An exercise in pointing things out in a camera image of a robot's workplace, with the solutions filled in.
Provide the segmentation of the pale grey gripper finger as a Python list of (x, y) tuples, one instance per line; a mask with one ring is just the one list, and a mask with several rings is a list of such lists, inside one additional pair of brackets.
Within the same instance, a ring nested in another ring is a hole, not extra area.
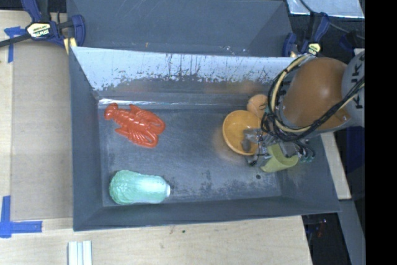
[(268, 160), (269, 160), (268, 155), (246, 156), (246, 161), (249, 166), (263, 166)]
[(243, 140), (241, 146), (245, 153), (252, 153), (252, 147), (255, 147), (259, 143), (261, 137), (260, 130), (243, 130)]

